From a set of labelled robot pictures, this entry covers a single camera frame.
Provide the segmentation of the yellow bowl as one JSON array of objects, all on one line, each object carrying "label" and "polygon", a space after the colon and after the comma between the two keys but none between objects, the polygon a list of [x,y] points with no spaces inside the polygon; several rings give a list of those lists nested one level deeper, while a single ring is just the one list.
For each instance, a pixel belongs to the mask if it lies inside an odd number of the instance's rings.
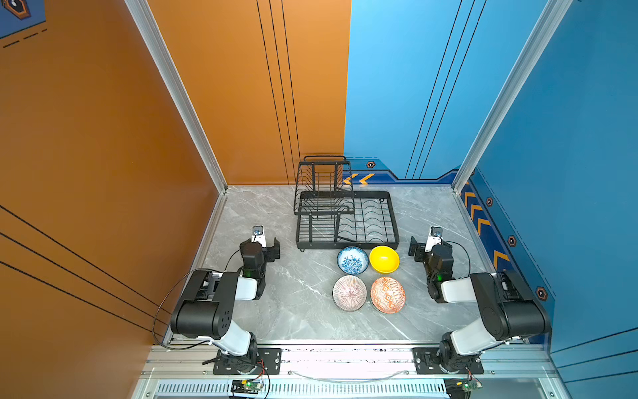
[{"label": "yellow bowl", "polygon": [[377,246],[369,254],[369,262],[380,274],[392,274],[400,267],[399,254],[388,246]]}]

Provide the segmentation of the blue white floral bowl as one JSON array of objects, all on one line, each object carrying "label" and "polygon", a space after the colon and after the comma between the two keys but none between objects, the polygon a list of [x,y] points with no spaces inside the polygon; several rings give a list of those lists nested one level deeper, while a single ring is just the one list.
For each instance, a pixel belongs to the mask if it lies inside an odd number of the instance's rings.
[{"label": "blue white floral bowl", "polygon": [[346,274],[362,274],[369,266],[368,255],[358,247],[346,247],[337,255],[337,266]]}]

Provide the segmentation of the pink striped bowl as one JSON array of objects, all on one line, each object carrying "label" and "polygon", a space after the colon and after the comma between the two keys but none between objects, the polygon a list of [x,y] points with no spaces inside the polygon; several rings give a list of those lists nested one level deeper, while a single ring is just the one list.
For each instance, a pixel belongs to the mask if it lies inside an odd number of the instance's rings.
[{"label": "pink striped bowl", "polygon": [[340,309],[353,312],[359,310],[367,300],[367,287],[354,275],[345,275],[335,282],[332,297]]}]

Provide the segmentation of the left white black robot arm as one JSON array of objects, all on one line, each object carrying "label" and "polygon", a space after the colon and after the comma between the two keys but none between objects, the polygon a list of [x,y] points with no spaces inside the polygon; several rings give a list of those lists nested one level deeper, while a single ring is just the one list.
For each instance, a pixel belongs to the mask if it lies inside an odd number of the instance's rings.
[{"label": "left white black robot arm", "polygon": [[267,265],[281,259],[281,246],[252,237],[239,246],[243,266],[237,271],[194,271],[171,315],[171,332],[199,339],[219,349],[214,359],[240,374],[260,369],[256,337],[233,320],[238,301],[261,299],[266,287]]}]

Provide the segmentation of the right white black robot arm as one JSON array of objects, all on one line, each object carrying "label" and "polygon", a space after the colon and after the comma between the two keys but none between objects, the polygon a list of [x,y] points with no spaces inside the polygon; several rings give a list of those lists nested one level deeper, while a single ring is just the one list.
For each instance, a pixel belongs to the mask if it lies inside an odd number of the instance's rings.
[{"label": "right white black robot arm", "polygon": [[424,358],[428,366],[449,374],[470,374],[479,366],[482,353],[550,332],[548,312],[519,274],[506,270],[456,279],[452,246],[432,235],[425,243],[411,238],[409,256],[425,267],[428,293],[435,302],[474,303],[479,311],[478,319],[442,336],[437,351]]}]

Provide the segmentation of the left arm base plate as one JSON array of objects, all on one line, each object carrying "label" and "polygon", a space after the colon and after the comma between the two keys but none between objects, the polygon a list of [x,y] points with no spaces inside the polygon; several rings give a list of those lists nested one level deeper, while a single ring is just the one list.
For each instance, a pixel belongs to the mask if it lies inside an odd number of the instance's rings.
[{"label": "left arm base plate", "polygon": [[282,350],[280,348],[259,347],[257,352],[249,353],[243,357],[236,357],[217,353],[214,362],[213,374],[216,376],[257,376],[261,372],[269,375],[278,375],[282,364]]}]

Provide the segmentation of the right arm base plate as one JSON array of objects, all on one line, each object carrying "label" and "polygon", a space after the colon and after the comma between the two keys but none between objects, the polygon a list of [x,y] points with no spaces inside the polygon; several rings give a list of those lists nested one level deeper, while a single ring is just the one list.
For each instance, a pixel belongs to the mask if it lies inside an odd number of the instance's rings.
[{"label": "right arm base plate", "polygon": [[456,352],[441,354],[434,347],[416,347],[412,350],[413,361],[418,375],[482,375],[483,364],[479,356],[460,356]]}]

